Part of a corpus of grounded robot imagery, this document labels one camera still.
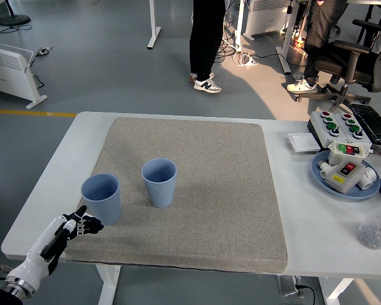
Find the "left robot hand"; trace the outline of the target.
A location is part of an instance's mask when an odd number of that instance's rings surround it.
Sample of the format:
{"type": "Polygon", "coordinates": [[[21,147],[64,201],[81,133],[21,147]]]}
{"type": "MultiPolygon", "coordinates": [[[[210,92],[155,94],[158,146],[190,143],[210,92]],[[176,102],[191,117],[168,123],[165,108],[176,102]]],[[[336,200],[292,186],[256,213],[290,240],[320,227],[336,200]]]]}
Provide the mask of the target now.
{"type": "Polygon", "coordinates": [[[68,241],[78,235],[101,231],[104,225],[86,210],[83,205],[71,214],[55,218],[28,251],[25,261],[9,272],[5,279],[6,290],[14,289],[26,297],[31,296],[42,279],[53,273],[68,241]]]}

